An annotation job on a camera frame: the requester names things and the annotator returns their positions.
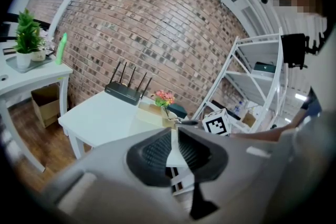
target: white table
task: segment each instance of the white table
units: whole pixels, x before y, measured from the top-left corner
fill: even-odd
[[[162,128],[162,118],[143,111],[105,92],[100,92],[58,119],[69,135],[76,158],[85,152],[83,142],[97,147],[141,132]],[[177,133],[172,130],[172,151],[167,167],[187,166],[178,149]]]
[[[6,102],[16,95],[33,91],[55,82],[60,82],[59,105],[60,113],[64,115],[67,112],[68,79],[69,74],[72,73],[72,69],[64,63],[56,65],[53,61],[28,71],[27,73],[19,73],[8,66],[5,61],[14,55],[3,55],[3,48],[12,47],[14,45],[15,42],[0,43],[0,78],[8,76],[6,80],[0,80],[0,113],[6,128],[23,154],[39,171],[43,172],[45,167],[35,158],[20,138],[8,112]]]

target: tray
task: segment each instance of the tray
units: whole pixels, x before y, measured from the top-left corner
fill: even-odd
[[[42,66],[42,65],[45,65],[46,63],[49,63],[49,62],[52,62],[53,60],[46,56],[46,59],[44,61],[41,61],[41,62],[33,62],[33,61],[30,61],[30,65],[27,69],[19,69],[17,67],[17,64],[16,64],[16,56],[13,56],[13,57],[10,57],[8,59],[6,59],[6,63],[13,69],[15,69],[17,72],[19,73],[26,73],[34,68],[37,68],[39,66]]]

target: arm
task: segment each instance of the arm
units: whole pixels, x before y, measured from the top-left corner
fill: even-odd
[[[231,134],[230,137],[234,138],[248,138],[248,139],[257,139],[257,140],[266,140],[276,142],[279,140],[281,133],[285,130],[293,129],[300,121],[303,119],[304,114],[306,113],[305,109],[300,109],[299,112],[295,115],[291,123],[287,124],[284,127],[275,128],[273,130],[254,133],[254,134]]]

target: router antenna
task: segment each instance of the router antenna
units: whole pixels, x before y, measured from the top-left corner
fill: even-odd
[[[145,89],[143,90],[143,92],[142,92],[142,95],[141,95],[140,99],[142,99],[143,95],[145,94],[145,92],[146,92],[146,90],[147,90],[147,88],[148,88],[149,83],[151,83],[151,80],[152,80],[152,78],[149,79],[149,81],[148,81],[148,83],[147,83],[147,85],[146,85],[146,88],[145,88]]]
[[[141,82],[140,82],[138,88],[136,89],[137,91],[140,89],[141,84],[142,84],[143,80],[145,79],[146,75],[147,75],[147,72],[146,72],[146,74],[143,76],[143,78],[142,78],[142,80],[141,80]]]
[[[122,73],[121,73],[121,77],[120,77],[120,80],[119,80],[119,83],[121,84],[121,80],[122,80],[122,76],[124,75],[124,71],[125,71],[125,67],[127,65],[127,62],[125,63],[124,65],[124,69],[122,70]]]
[[[135,69],[136,69],[137,67],[134,67],[134,69],[133,69],[133,73],[132,73],[132,76],[131,76],[131,79],[130,79],[130,82],[128,83],[128,88],[130,87],[130,85],[131,85],[131,83],[132,83],[132,79],[133,79],[133,75],[134,75],[134,72],[135,72]]]
[[[114,78],[114,75],[116,74],[116,72],[117,72],[117,70],[118,70],[118,68],[119,68],[119,65],[120,65],[120,62],[118,62],[117,67],[115,68],[115,70],[114,70],[114,72],[113,72],[113,75],[112,75],[112,78],[110,79],[110,82],[109,82],[109,83],[112,82],[112,79]]]

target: table leg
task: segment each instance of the table leg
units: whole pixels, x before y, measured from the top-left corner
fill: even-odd
[[[73,134],[67,132],[66,130],[64,130],[64,133],[67,133],[69,135],[72,150],[76,158],[80,159],[85,154],[83,141],[75,137]]]
[[[17,143],[19,148],[22,150],[22,153],[26,156],[26,158],[40,171],[44,172],[46,169],[38,160],[35,158],[35,156],[29,151],[25,143],[22,141],[21,137],[19,136],[14,123],[10,117],[9,111],[6,106],[5,100],[0,100],[0,113],[2,116],[2,119],[4,121],[4,124],[8,131],[10,132],[13,140]]]
[[[63,116],[65,113],[67,113],[67,99],[68,99],[68,81],[69,76],[65,76],[60,81],[60,91],[59,91],[59,110],[61,113],[61,116]],[[68,133],[66,130],[64,130],[64,134],[68,136]]]

